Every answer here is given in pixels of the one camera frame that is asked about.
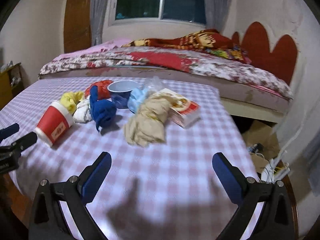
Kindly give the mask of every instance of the red plastic bag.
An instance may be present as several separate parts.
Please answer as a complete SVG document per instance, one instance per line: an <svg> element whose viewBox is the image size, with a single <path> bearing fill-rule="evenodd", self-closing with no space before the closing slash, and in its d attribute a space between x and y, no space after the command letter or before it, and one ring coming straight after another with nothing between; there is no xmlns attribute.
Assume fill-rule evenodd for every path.
<svg viewBox="0 0 320 240"><path fill-rule="evenodd" d="M113 83L113 81L109 80L109 79L95 82L95 83L91 84L90 87L88 87L85 90L84 96L87 97L88 95L90 95L90 89L92 86L97 86L98 87L98 100L108 99L108 98L110 98L110 93L109 93L109 90L107 89L107 87L111 83Z"/></svg>

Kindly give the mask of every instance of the mattress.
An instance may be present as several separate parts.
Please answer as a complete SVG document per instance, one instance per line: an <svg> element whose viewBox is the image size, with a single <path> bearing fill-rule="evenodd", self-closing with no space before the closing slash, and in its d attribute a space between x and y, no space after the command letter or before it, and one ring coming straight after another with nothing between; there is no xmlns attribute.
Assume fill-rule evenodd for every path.
<svg viewBox="0 0 320 240"><path fill-rule="evenodd" d="M15 122L20 125L20 131L3 145L33 130L50 103L64 92L85 90L106 78L128 79L55 78L32 84L0 111L0 128ZM198 122L188 129L168 122L166 143L141 148L125 141L121 127L132 113L118 109L115 123L104 135L91 121L73 126L53 148L38 140L23 151L20 168L10 173L17 188L32 199L43 178L66 181L107 151L112 156L110 172L87 209L108 239L215 239L237 206L230 202L212 169L213 154L223 152L246 177L258 179L257 174L217 89L180 81L164 83L201 106ZM74 237L80 239L66 204L62 207ZM242 239L250 236L261 208L259 203Z"/></svg>
<svg viewBox="0 0 320 240"><path fill-rule="evenodd" d="M71 71L56 72L40 75L41 79L52 79L60 77L84 77L84 76L119 76L119 77L142 77L151 78L154 75L161 79L193 82L210 85L219 90L222 98L250 103L286 113L290 101L274 91L266 90L264 87L251 86L233 81L194 75L186 72L176 71L155 66L119 66L110 68L75 69Z"/></svg>

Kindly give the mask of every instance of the blue gripper pad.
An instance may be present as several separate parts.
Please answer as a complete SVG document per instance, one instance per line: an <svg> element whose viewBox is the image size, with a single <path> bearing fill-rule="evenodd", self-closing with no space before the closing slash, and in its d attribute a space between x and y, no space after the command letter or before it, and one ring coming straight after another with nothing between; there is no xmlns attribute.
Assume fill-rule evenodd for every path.
<svg viewBox="0 0 320 240"><path fill-rule="evenodd" d="M231 165L223 153L213 155L212 167L231 202L240 205L247 188L245 176L237 167Z"/></svg>
<svg viewBox="0 0 320 240"><path fill-rule="evenodd" d="M7 128L3 128L0 130L0 143L2 140L8 138L9 136L15 134L20 129L19 125L17 123L14 123Z"/></svg>
<svg viewBox="0 0 320 240"><path fill-rule="evenodd" d="M111 155L102 152L95 162L87 166L79 176L78 191L84 205L93 201L111 168Z"/></svg>

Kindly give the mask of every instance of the wooden cabinet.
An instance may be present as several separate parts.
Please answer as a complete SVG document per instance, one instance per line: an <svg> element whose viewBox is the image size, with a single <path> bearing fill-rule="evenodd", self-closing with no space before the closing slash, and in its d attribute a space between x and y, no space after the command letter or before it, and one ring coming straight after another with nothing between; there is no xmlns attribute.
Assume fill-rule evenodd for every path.
<svg viewBox="0 0 320 240"><path fill-rule="evenodd" d="M0 73L0 110L24 89L22 80L18 84L11 86L12 71L18 71L21 76L20 63Z"/></svg>

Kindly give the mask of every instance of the white cloth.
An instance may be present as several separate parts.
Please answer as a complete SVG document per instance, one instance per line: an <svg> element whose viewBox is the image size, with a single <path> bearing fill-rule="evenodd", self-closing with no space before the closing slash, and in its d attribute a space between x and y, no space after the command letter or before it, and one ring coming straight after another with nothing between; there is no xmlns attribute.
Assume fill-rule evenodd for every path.
<svg viewBox="0 0 320 240"><path fill-rule="evenodd" d="M90 96L88 96L85 100L77 104L77 110L73 115L73 120L75 122L86 123L92 120L90 114Z"/></svg>

